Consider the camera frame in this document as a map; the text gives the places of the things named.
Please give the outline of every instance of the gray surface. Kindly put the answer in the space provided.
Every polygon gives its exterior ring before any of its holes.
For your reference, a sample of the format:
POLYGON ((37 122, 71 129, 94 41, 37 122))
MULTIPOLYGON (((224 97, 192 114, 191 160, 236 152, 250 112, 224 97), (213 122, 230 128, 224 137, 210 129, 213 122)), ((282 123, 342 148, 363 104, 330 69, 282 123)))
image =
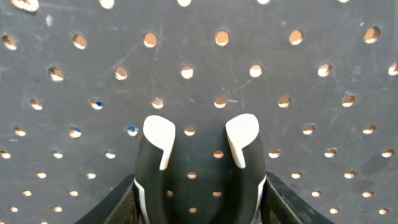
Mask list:
POLYGON ((2 0, 0 11, 0 31, 19 42, 15 52, 0 47, 0 148, 12 155, 0 160, 0 220, 6 224, 62 224, 82 217, 134 172, 138 137, 124 129, 141 127, 150 114, 177 127, 168 170, 174 213, 182 220, 208 220, 221 205, 211 193, 223 189, 232 161, 226 149, 220 160, 213 152, 225 147, 220 146, 225 122, 241 113, 259 118, 267 169, 332 221, 398 222, 397 156, 380 156, 398 145, 398 77, 387 74, 398 60, 395 1, 271 0, 260 6, 255 0, 193 0, 182 8, 176 0, 116 0, 105 10, 97 0, 47 0, 28 14, 2 0), (371 26, 382 34, 368 45, 363 36, 371 26), (289 34, 295 29, 305 38, 292 46, 289 34), (225 47, 215 44, 219 30, 229 32, 225 47), (154 49, 142 44, 149 31, 158 38, 154 49), (76 32, 86 37, 87 49, 73 46, 76 32), (326 62, 333 71, 321 78, 317 67, 326 62), (264 72, 254 79, 249 68, 255 63, 264 72), (184 64, 195 69, 190 80, 179 75, 184 64), (61 83, 49 78, 54 65, 64 71, 61 83), (115 79, 118 65, 126 67, 127 80, 115 79), (344 108, 348 94, 357 100, 344 108), (277 102, 284 95, 292 102, 282 109, 277 102), (164 99, 161 110, 150 106, 156 96, 164 99), (218 96, 229 100, 223 109, 213 105, 218 96), (93 98, 102 100, 102 110, 90 106, 93 98), (44 109, 33 110, 31 99, 41 100, 44 109), (302 134, 308 123, 316 127, 311 136, 302 134), (376 132, 363 135, 370 124, 376 132), (189 125, 197 129, 192 137, 183 133, 189 125), (17 126, 27 136, 15 136, 17 126), (82 130, 81 138, 69 138, 72 126, 82 130), (337 148, 332 159, 323 155, 330 147, 337 148), (55 149, 62 159, 52 157, 55 149), (104 157, 108 149, 115 159, 104 157), (275 149, 281 156, 269 158, 275 149), (345 179, 351 170, 357 176, 345 179), (37 171, 48 177, 36 178, 37 171), (87 180, 87 171, 97 178, 87 180), (292 179, 298 171, 302 178, 292 179), (188 180, 188 172, 198 177, 188 180), (25 189, 33 196, 21 196, 25 189), (77 198, 69 196, 71 189, 79 191, 77 198), (313 198, 314 190, 323 191, 322 197, 313 198), (363 198, 365 190, 375 194, 363 198), (52 211, 56 205, 62 213, 52 211), (19 212, 11 213, 10 206, 19 212), (198 208, 194 217, 190 207, 198 208), (332 207, 340 213, 330 214, 332 207), (381 208, 390 212, 379 215, 381 208))

